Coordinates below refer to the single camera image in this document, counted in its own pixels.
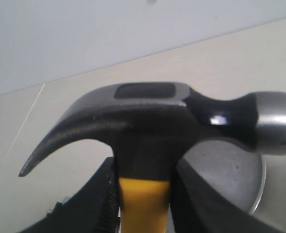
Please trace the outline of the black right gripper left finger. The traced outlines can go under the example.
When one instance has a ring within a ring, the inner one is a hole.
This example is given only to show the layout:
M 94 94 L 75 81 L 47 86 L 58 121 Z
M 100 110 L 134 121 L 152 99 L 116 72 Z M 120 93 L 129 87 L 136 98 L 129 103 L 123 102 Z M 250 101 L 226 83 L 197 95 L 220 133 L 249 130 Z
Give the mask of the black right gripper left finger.
M 118 178 L 108 157 L 64 205 L 23 233 L 115 233 L 120 227 Z

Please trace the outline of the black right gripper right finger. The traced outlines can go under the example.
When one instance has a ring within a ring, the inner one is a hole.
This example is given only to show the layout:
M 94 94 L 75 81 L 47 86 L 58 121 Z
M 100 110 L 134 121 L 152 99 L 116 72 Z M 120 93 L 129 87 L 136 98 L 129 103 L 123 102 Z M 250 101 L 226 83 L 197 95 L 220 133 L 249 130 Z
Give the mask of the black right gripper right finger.
M 177 233 L 278 233 L 212 188 L 187 162 L 172 173 L 170 209 Z

